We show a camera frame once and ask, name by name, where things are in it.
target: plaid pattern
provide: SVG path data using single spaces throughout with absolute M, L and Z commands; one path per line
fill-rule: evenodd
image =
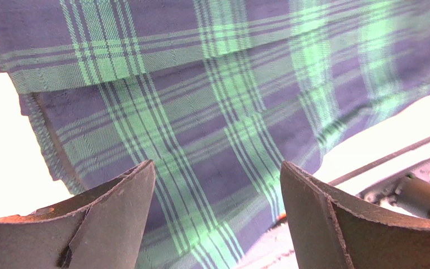
M 0 0 L 53 178 L 157 167 L 139 268 L 230 268 L 344 139 L 430 94 L 430 0 Z

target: plaid cloth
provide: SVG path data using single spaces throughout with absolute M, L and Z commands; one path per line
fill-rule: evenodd
M 430 0 L 0 0 L 0 72 L 73 193 L 155 161 L 137 267 L 230 268 L 282 160 L 430 94 Z

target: tartan scarf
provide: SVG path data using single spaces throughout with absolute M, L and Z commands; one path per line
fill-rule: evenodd
M 54 180 L 146 159 L 138 268 L 231 268 L 310 173 L 430 94 L 430 0 L 0 0 L 0 72 Z

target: folded cloth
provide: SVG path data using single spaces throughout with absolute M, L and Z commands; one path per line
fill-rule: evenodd
M 138 268 L 230 268 L 283 160 L 430 94 L 430 0 L 0 0 L 0 72 L 71 192 L 155 161 Z

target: green and blue plaid fabric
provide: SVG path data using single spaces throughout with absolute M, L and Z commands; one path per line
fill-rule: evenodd
M 0 0 L 0 72 L 73 193 L 155 161 L 138 268 L 230 268 L 283 160 L 430 94 L 430 0 Z

